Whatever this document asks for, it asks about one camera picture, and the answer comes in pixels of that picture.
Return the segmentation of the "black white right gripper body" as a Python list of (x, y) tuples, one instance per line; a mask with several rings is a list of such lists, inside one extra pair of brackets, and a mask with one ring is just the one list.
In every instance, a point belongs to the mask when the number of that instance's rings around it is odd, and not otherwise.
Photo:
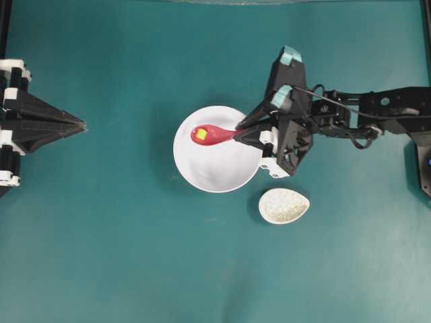
[(310, 129), (286, 114), (295, 103), (292, 92), (292, 86), (283, 85), (274, 93), (270, 104), (276, 107), (277, 125), (261, 131), (259, 135), (259, 141), (263, 144), (259, 166), (267, 170), (272, 178), (293, 176), (313, 145)]

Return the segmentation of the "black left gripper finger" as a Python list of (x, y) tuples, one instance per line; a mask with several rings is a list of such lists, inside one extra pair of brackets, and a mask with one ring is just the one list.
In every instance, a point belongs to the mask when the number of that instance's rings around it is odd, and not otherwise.
[(57, 129), (20, 129), (14, 130), (12, 142), (25, 153), (33, 153), (44, 145), (61, 139), (66, 139), (78, 133), (85, 132), (85, 126), (61, 126)]
[(46, 103), (45, 101), (16, 87), (8, 87), (4, 92), (3, 108), (6, 112), (16, 114), (27, 120), (52, 121), (77, 125), (86, 130), (86, 123), (68, 113)]

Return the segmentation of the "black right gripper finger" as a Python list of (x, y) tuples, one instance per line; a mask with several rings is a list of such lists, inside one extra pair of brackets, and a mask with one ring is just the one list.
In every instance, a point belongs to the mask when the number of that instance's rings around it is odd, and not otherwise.
[(263, 117), (277, 112), (278, 108), (270, 101), (263, 100), (250, 114), (248, 114), (242, 121), (236, 125), (236, 130), (242, 130), (253, 126), (260, 121)]
[(234, 135), (234, 140), (260, 149), (277, 152), (279, 130), (271, 124), (258, 124), (253, 127), (238, 131)]

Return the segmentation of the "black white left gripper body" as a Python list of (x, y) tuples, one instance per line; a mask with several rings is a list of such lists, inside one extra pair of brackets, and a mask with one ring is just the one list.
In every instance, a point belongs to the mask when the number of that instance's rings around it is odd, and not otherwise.
[(20, 185), (21, 157), (31, 150), (28, 120), (18, 107), (30, 80), (22, 60), (1, 61), (1, 196)]

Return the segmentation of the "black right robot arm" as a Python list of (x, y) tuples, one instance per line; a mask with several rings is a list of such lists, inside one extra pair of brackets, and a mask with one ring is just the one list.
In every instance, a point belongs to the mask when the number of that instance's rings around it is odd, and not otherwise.
[(314, 135), (348, 139), (369, 148), (386, 132), (407, 135), (415, 145), (419, 184), (430, 194), (430, 88), (403, 87), (349, 94), (284, 85), (264, 99), (237, 127), (236, 142), (268, 159), (272, 177), (293, 176)]

